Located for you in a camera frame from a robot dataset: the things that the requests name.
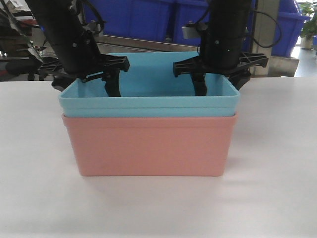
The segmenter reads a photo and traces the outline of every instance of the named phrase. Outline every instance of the cable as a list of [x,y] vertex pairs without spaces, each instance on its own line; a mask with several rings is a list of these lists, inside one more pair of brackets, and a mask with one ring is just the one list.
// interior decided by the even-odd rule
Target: cable
[[6,14],[6,12],[3,11],[1,8],[0,8],[0,14],[2,14],[4,17],[8,18],[8,14]]
[[196,21],[195,23],[195,29],[197,32],[199,32],[200,34],[202,33],[202,31],[198,28],[199,26],[199,23],[208,15],[208,13],[210,12],[211,10],[211,4],[210,2],[208,2],[208,0],[206,0],[207,4],[208,4],[208,7],[206,9],[206,11],[204,12],[204,14]]
[[76,15],[79,15],[82,12],[82,3],[80,0],[76,1]]
[[265,12],[257,11],[257,10],[254,10],[254,9],[251,9],[251,11],[253,11],[255,13],[263,14],[263,15],[269,17],[270,19],[272,19],[275,22],[275,24],[276,24],[276,26],[277,26],[277,28],[279,30],[279,37],[273,44],[268,45],[268,46],[263,46],[252,35],[247,35],[247,36],[250,37],[258,46],[260,46],[262,48],[268,49],[268,48],[272,48],[273,46],[276,46],[282,39],[282,28],[281,28],[280,24],[273,17],[271,17],[269,14],[267,14]]
[[105,28],[105,22],[104,20],[102,19],[102,17],[100,16],[99,12],[97,11],[97,9],[94,7],[94,5],[92,5],[88,0],[80,0],[83,4],[87,5],[91,11],[93,11],[95,17],[97,18],[98,20],[98,24],[100,24],[100,30],[99,31],[92,31],[91,33],[94,34],[94,35],[97,35],[99,33],[101,33],[104,28]]

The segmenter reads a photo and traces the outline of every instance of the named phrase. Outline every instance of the plastic basket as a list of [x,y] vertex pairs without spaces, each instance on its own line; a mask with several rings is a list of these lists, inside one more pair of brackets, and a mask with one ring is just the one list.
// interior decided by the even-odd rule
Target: plastic basket
[[278,11],[288,13],[299,13],[300,8],[296,0],[280,0]]
[[[273,56],[289,57],[296,45],[305,20],[309,20],[308,16],[302,16],[299,13],[279,12],[277,21],[282,28],[281,41],[272,48]],[[279,37],[279,30],[275,31],[275,39]]]
[[195,52],[121,53],[130,69],[120,74],[122,97],[109,98],[100,79],[76,80],[59,96],[67,117],[230,117],[240,94],[223,75],[207,74],[207,96],[195,97],[190,75],[174,77],[172,63]]
[[63,121],[83,176],[220,176],[236,116]]
[[[174,0],[91,0],[107,21],[104,33],[119,37],[164,41]],[[86,21],[96,17],[85,7]]]

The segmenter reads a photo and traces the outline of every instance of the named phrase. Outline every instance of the white table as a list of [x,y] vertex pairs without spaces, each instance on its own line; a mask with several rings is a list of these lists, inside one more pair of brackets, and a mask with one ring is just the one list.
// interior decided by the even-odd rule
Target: white table
[[241,94],[224,176],[85,178],[58,91],[1,82],[0,237],[317,237],[317,78]]

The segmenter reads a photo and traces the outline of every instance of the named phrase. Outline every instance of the blue plastic bin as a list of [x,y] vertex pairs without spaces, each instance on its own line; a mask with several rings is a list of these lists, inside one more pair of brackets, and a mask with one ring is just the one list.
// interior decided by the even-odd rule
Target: blue plastic bin
[[190,75],[174,77],[172,63],[194,52],[122,53],[130,61],[120,74],[122,97],[109,98],[100,79],[76,80],[59,96],[67,117],[230,117],[239,92],[226,77],[207,74],[208,93],[195,97]]
[[[254,8],[256,0],[252,1],[252,7]],[[184,39],[182,27],[189,22],[197,22],[197,20],[205,13],[208,4],[205,0],[177,0],[176,1],[176,18],[173,42],[177,44],[198,46],[201,39]],[[204,21],[207,22],[209,16],[205,17]],[[253,14],[250,13],[248,20],[248,30],[252,31],[253,26]],[[250,38],[247,38],[243,44],[242,50],[248,51],[250,45]]]
[[300,13],[300,8],[296,0],[280,0],[279,12]]
[[[175,0],[90,0],[107,21],[104,33],[163,42]],[[86,21],[96,17],[85,7]]]
[[[308,16],[302,16],[300,13],[279,12],[277,21],[282,28],[281,41],[272,48],[273,56],[289,57],[296,45],[304,22],[309,20]],[[276,28],[275,41],[279,37],[279,30]]]

